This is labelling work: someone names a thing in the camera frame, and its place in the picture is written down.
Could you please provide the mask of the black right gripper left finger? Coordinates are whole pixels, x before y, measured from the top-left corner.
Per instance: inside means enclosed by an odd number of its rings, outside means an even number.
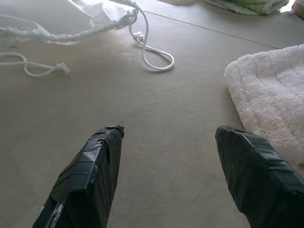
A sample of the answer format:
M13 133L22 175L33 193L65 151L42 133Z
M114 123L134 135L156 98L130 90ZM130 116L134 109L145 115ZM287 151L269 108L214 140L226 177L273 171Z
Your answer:
M114 200L124 127L94 133L58 176L35 228L105 228Z

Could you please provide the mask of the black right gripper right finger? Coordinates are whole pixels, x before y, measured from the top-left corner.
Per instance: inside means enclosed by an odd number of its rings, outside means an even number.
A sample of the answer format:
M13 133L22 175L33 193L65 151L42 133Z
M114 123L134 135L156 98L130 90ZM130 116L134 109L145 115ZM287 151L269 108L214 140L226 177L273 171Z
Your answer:
M304 179L263 137L231 126L215 134L228 190L252 228L302 228Z

